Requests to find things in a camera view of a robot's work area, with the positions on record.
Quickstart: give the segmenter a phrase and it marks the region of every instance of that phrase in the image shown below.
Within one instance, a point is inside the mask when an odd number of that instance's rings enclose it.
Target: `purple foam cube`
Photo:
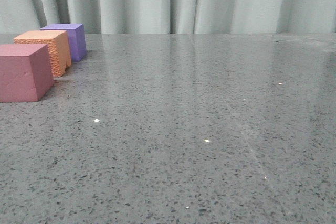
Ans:
[[[72,61],[78,62],[86,55],[84,24],[50,24],[40,30],[67,31]]]

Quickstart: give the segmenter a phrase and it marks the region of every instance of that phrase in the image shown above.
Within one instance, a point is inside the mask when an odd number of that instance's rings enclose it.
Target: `foam cube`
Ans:
[[[84,24],[50,24],[41,30],[66,30],[72,61],[78,62],[86,55]]]
[[[54,84],[47,44],[0,45],[0,102],[36,102]]]
[[[65,68],[71,66],[71,56],[67,32],[27,31],[14,38],[16,44],[48,44],[52,74],[61,77]]]

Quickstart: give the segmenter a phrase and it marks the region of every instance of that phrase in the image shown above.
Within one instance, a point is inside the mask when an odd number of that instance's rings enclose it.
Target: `block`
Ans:
[[[0,45],[0,102],[36,102],[54,84],[47,44]]]
[[[50,24],[41,30],[65,30],[68,33],[71,59],[78,62],[86,55],[84,24]]]
[[[14,38],[16,44],[48,44],[52,74],[61,77],[71,66],[68,35],[65,30],[27,31]]]

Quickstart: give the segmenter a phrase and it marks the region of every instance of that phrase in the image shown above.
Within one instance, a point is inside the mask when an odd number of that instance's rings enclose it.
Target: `terrazzo surface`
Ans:
[[[336,34],[86,40],[0,103],[0,223],[336,223]]]

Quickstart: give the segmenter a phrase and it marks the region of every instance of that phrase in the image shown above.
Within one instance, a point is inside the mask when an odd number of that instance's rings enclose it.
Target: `white curtain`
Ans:
[[[87,33],[333,33],[336,0],[0,0],[0,33],[84,23]]]

